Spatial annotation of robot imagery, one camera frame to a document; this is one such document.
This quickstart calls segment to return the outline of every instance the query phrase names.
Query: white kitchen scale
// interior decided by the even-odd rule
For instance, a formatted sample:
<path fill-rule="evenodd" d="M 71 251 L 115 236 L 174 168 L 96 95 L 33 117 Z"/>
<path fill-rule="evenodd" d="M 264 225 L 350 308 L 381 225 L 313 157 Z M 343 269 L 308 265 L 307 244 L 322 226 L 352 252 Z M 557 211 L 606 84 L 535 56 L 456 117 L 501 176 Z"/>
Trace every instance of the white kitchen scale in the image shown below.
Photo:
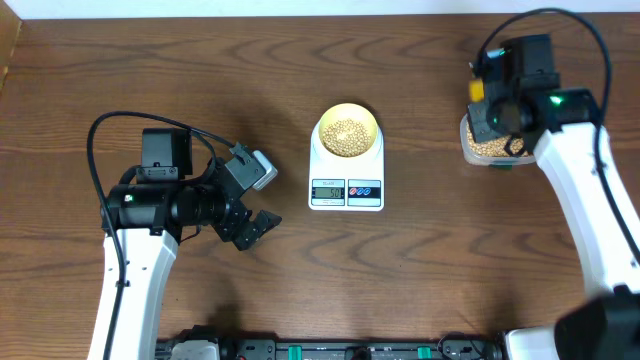
<path fill-rule="evenodd" d="M 333 123 L 352 119 L 369 135 L 369 149 L 358 156 L 342 157 L 322 142 L 323 131 Z M 373 115 L 355 104 L 327 110 L 311 133 L 309 207 L 313 210 L 380 211 L 384 207 L 384 139 Z"/>

